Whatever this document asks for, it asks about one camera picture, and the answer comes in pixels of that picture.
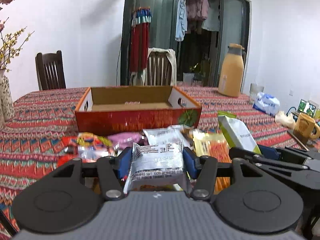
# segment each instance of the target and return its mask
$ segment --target dining table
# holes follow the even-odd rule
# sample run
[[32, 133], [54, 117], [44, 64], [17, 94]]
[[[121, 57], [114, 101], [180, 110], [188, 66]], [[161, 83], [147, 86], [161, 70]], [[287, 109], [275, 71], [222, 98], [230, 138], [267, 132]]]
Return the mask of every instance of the dining table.
[[[179, 87], [202, 105], [198, 128], [219, 132], [217, 111], [236, 114], [258, 144], [274, 147], [299, 147], [287, 128], [274, 117], [257, 111], [249, 96], [231, 98], [217, 88]], [[86, 88], [35, 91], [14, 102], [14, 117], [0, 129], [0, 208], [12, 225], [18, 225], [11, 211], [15, 196], [57, 167], [64, 155], [63, 136], [78, 134], [75, 108]], [[10, 234], [0, 225], [0, 240]]]

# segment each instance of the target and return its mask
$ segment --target screw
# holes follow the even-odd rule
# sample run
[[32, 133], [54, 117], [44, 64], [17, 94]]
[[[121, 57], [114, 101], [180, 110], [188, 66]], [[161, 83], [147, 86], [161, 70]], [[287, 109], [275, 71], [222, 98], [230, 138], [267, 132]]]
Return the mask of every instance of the screw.
[[194, 192], [193, 192], [193, 195], [195, 197], [207, 197], [209, 196], [209, 192], [205, 189], [196, 189]]
[[106, 196], [108, 198], [119, 198], [121, 196], [121, 192], [117, 189], [111, 189], [106, 192]]

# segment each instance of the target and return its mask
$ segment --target wooden chair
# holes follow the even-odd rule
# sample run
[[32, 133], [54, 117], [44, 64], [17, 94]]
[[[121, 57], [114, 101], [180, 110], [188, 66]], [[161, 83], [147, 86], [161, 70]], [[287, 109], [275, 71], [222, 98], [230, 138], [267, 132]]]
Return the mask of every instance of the wooden chair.
[[38, 53], [36, 69], [42, 90], [66, 88], [61, 50], [57, 53]]
[[147, 62], [145, 85], [170, 86], [172, 66], [166, 53], [151, 52]]

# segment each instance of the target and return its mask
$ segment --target black circular cover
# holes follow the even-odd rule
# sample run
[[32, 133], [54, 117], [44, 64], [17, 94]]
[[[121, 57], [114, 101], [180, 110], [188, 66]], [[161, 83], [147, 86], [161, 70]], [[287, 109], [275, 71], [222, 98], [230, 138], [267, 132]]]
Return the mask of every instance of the black circular cover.
[[12, 205], [18, 225], [42, 234], [78, 228], [99, 211], [99, 195], [68, 178], [39, 180], [19, 194]]
[[254, 234], [290, 228], [303, 209], [299, 194], [274, 178], [243, 178], [220, 192], [214, 205], [228, 224]]

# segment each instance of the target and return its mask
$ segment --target cardboard box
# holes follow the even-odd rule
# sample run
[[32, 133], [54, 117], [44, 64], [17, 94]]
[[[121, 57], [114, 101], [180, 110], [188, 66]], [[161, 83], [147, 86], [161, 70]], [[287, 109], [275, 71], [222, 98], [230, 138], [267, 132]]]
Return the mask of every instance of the cardboard box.
[[111, 135], [163, 128], [198, 126], [201, 105], [177, 87], [88, 88], [76, 107], [79, 132]]

